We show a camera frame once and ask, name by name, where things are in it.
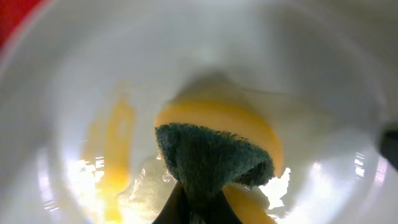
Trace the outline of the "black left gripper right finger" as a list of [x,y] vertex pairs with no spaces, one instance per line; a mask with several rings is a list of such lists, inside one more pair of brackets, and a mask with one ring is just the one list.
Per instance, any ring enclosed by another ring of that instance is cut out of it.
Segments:
[[207,224],[243,224],[233,212],[222,190],[207,205]]

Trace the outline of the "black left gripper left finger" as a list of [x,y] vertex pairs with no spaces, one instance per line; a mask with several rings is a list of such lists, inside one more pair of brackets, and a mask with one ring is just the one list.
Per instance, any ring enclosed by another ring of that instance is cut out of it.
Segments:
[[190,206],[184,188],[177,182],[163,209],[152,224],[189,224]]

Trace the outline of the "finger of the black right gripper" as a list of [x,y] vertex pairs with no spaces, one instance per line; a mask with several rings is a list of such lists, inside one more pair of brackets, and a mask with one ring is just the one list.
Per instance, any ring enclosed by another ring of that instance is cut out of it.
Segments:
[[379,141],[379,152],[395,170],[398,169],[398,127],[389,123],[382,130]]

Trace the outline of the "yellow green scrub sponge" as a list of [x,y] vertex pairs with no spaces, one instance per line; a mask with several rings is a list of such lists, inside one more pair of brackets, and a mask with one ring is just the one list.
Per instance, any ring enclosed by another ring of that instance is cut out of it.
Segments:
[[257,112],[221,101],[181,101],[157,115],[154,129],[165,166],[188,198],[190,223],[207,223],[207,205],[221,190],[242,223],[269,222],[238,189],[266,185],[283,166],[280,141]]

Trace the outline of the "pale green plate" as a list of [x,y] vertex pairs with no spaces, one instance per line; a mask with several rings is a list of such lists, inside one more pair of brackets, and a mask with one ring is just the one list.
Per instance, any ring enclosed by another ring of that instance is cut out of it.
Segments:
[[261,223],[396,223],[396,1],[45,1],[1,50],[1,222],[151,223],[173,100],[254,110],[282,145]]

